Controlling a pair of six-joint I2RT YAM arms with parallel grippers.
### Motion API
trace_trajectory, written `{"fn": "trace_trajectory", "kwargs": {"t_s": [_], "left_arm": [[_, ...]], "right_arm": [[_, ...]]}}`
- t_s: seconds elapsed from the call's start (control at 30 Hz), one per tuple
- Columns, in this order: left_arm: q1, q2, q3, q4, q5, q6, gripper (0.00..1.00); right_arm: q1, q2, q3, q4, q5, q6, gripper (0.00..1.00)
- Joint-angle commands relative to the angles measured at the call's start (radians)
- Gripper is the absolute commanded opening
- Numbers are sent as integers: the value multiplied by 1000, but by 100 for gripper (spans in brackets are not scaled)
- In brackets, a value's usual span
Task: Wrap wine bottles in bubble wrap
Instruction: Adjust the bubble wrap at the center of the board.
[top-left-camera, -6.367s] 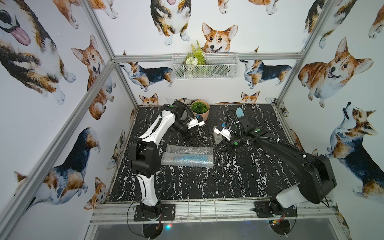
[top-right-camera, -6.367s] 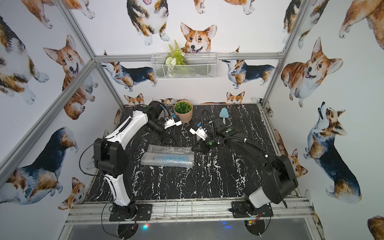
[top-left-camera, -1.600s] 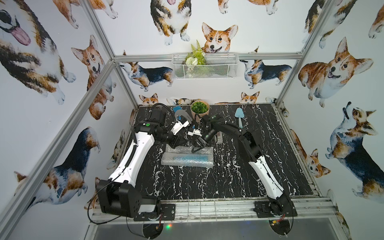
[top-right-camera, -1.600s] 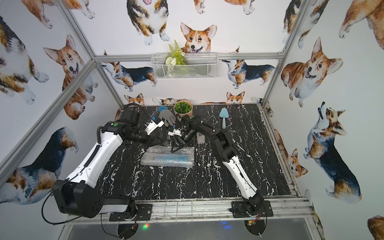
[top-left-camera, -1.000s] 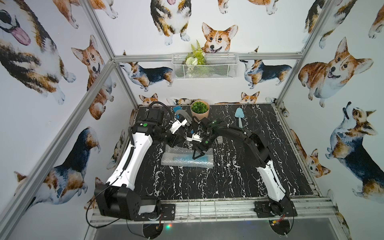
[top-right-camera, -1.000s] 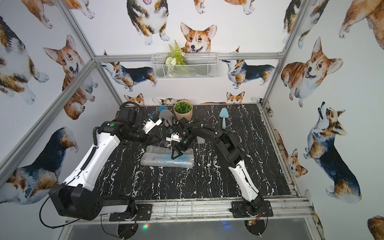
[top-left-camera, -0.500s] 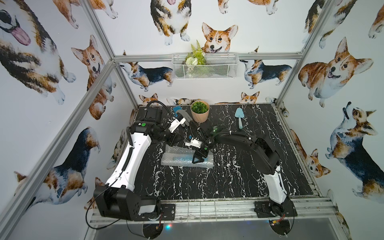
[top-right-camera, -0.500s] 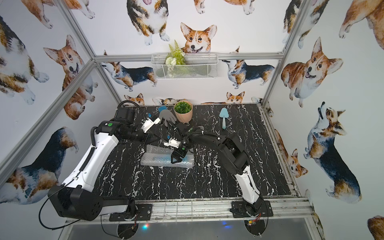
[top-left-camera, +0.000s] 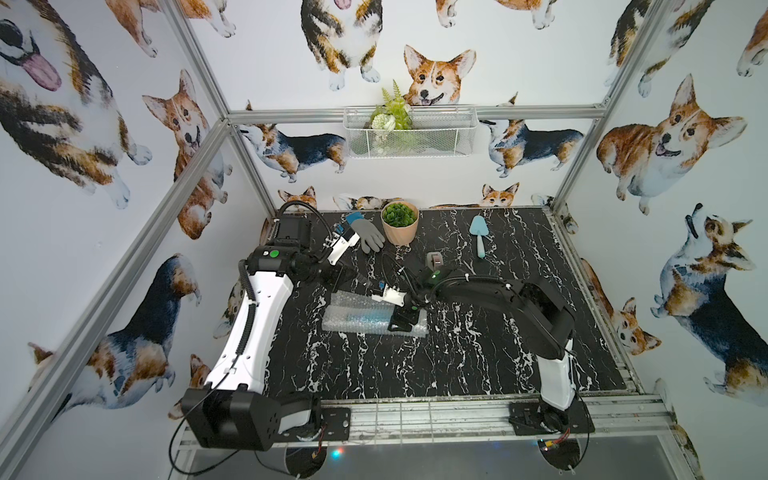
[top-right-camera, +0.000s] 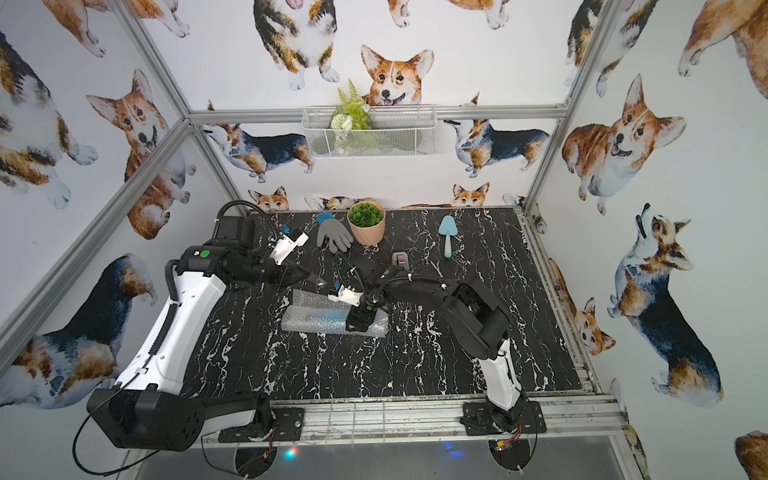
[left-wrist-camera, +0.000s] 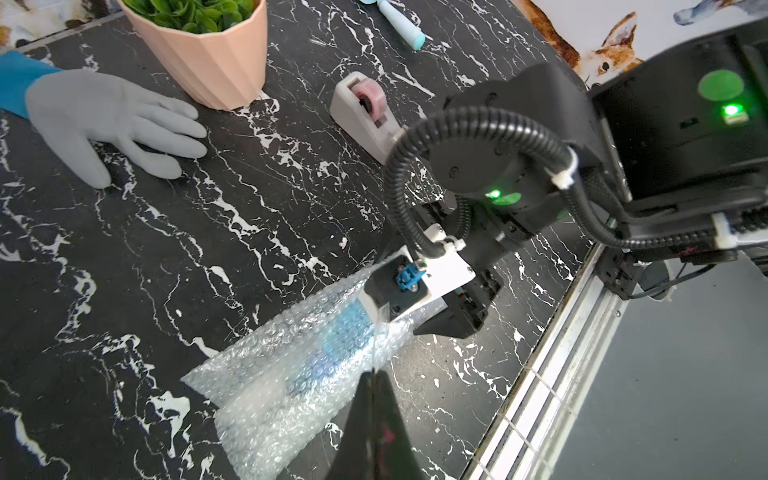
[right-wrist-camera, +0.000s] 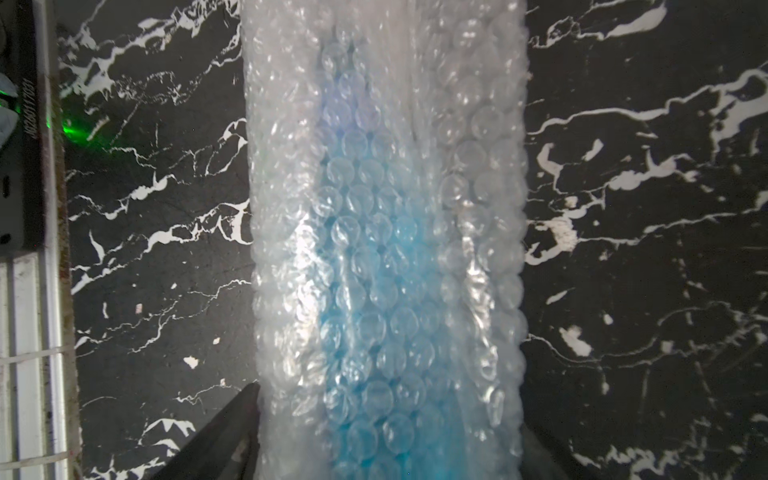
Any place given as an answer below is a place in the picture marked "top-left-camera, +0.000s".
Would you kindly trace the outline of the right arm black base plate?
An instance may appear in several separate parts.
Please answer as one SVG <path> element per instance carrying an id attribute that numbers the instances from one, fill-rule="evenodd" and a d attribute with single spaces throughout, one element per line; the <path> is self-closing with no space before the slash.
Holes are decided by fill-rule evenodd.
<path id="1" fill-rule="evenodd" d="M 591 434 L 595 426 L 589 410 L 579 399 L 561 411 L 543 402 L 516 402 L 508 405 L 508 421 L 518 436 Z"/>

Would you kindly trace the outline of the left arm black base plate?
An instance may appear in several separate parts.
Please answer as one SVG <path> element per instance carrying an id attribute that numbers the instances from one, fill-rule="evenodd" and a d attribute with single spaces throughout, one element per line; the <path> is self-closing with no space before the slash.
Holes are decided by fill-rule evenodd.
<path id="1" fill-rule="evenodd" d="M 296 434 L 296 439 L 314 443 L 346 441 L 350 437 L 351 414 L 350 408 L 322 407 L 312 414 L 310 422 Z"/>

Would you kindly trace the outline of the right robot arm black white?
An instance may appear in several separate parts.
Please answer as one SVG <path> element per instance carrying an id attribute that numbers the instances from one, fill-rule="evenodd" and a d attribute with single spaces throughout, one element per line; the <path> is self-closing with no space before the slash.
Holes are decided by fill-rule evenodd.
<path id="1" fill-rule="evenodd" d="M 540 402 L 564 414 L 576 397 L 569 357 L 575 331 L 575 310 L 560 292 L 535 276 L 528 280 L 474 275 L 443 268 L 411 276 L 398 267 L 403 289 L 383 280 L 376 301 L 395 306 L 388 330 L 406 331 L 421 312 L 437 302 L 468 304 L 511 318 L 523 347 L 536 356 L 540 374 Z"/>

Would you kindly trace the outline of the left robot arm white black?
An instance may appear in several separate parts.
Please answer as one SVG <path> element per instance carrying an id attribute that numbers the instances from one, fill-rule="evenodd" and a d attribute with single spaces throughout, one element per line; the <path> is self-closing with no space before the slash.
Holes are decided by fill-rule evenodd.
<path id="1" fill-rule="evenodd" d="M 311 220 L 281 214 L 272 237 L 239 262 L 244 297 L 229 339 L 205 385 L 187 390 L 181 400 L 182 419 L 201 447 L 267 451 L 276 442 L 312 442 L 323 434 L 315 395 L 274 398 L 264 390 L 273 337 L 296 285 L 332 287 L 342 276 L 339 259 L 359 241 L 348 225 L 326 233 L 314 252 Z"/>

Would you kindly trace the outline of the clear bubble wrap sheet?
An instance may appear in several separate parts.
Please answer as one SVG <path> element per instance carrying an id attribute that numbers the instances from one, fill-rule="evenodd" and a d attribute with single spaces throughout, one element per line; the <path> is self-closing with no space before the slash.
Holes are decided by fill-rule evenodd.
<path id="1" fill-rule="evenodd" d="M 390 335 L 424 338 L 428 335 L 427 314 L 421 310 L 415 325 L 407 324 L 405 329 L 398 327 L 391 330 L 390 320 L 395 306 L 387 302 L 378 302 L 371 297 L 339 291 L 331 294 L 321 327 L 324 331 Z"/>

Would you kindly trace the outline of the white tape dispenser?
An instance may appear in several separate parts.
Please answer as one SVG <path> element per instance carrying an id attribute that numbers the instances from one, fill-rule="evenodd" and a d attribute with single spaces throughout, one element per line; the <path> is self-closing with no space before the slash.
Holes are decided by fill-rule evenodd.
<path id="1" fill-rule="evenodd" d="M 440 270 L 444 265 L 442 254 L 437 251 L 428 252 L 426 254 L 425 264 L 431 271 Z"/>

